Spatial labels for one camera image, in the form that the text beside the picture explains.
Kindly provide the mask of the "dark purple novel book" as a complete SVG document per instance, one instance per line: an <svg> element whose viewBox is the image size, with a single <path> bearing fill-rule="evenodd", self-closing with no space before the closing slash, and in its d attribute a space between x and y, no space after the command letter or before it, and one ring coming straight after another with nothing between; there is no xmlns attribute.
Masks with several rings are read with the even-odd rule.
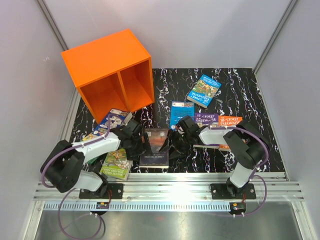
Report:
<svg viewBox="0 0 320 240"><path fill-rule="evenodd" d="M140 156L140 168L168 169L169 148L164 146L168 128L145 128L150 148Z"/></svg>

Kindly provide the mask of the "lime 65-storey treehouse book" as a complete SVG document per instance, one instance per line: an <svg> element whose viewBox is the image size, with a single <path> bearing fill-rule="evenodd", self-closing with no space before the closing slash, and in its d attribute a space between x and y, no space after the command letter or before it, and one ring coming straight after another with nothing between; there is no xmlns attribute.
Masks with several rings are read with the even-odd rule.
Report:
<svg viewBox="0 0 320 240"><path fill-rule="evenodd" d="M100 173L107 177L126 181L132 164L133 161L127 158L126 150L121 148L107 153Z"/></svg>

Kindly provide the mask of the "blue 91-storey treehouse book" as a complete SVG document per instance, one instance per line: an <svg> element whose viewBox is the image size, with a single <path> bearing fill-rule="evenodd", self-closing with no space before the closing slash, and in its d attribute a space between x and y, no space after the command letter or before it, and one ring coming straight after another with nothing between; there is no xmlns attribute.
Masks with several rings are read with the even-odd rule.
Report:
<svg viewBox="0 0 320 240"><path fill-rule="evenodd" d="M104 135L108 129L118 128L126 125L133 117L130 111L123 111L117 108L112 108L103 120L97 125L92 134L95 137Z"/></svg>

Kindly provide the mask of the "green 104-storey treehouse book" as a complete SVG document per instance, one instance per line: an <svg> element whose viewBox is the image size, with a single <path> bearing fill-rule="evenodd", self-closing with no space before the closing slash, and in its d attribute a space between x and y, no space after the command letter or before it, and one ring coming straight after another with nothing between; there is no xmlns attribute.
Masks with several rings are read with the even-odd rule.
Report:
<svg viewBox="0 0 320 240"><path fill-rule="evenodd" d="M84 163L88 163L103 154L103 137L90 133L82 139L84 147L80 150L84 154Z"/></svg>

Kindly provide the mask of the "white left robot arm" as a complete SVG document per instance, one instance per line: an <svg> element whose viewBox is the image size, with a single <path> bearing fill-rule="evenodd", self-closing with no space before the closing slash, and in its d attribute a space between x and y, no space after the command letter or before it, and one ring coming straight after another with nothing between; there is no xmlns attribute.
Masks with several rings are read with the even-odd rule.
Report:
<svg viewBox="0 0 320 240"><path fill-rule="evenodd" d="M108 180L103 173L83 170L89 160L125 149L129 158L146 152L144 127L135 120L116 128L109 127L103 135L81 142L59 141L40 168L41 182L60 193L73 189L87 192L94 198L107 195Z"/></svg>

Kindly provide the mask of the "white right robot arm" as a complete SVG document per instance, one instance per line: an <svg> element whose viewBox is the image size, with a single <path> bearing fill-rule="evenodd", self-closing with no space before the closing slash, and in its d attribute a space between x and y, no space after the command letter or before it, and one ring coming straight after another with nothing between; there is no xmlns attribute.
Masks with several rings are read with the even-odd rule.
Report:
<svg viewBox="0 0 320 240"><path fill-rule="evenodd" d="M194 145L228 145L236 165L231 176L216 192L225 198L241 198L260 165L269 159L270 144L249 122L231 126L200 127L187 115L181 118L174 130L170 129L159 149L169 151L170 159L183 158Z"/></svg>

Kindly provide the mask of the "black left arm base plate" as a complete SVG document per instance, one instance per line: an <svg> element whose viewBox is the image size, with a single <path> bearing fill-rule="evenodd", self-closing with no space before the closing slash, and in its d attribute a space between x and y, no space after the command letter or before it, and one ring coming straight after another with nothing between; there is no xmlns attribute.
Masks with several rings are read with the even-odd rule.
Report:
<svg viewBox="0 0 320 240"><path fill-rule="evenodd" d="M108 183L100 187L97 191L81 189L79 192L80 199L109 199L120 200L123 197L122 183Z"/></svg>

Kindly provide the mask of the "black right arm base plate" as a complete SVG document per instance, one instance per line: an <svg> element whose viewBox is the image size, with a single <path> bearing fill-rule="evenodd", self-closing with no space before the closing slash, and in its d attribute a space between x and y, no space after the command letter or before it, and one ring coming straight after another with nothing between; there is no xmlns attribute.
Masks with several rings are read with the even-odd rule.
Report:
<svg viewBox="0 0 320 240"><path fill-rule="evenodd" d="M257 198L255 187L252 183L248 183L241 188L227 183L212 183L209 186L211 197L213 200L255 200Z"/></svg>

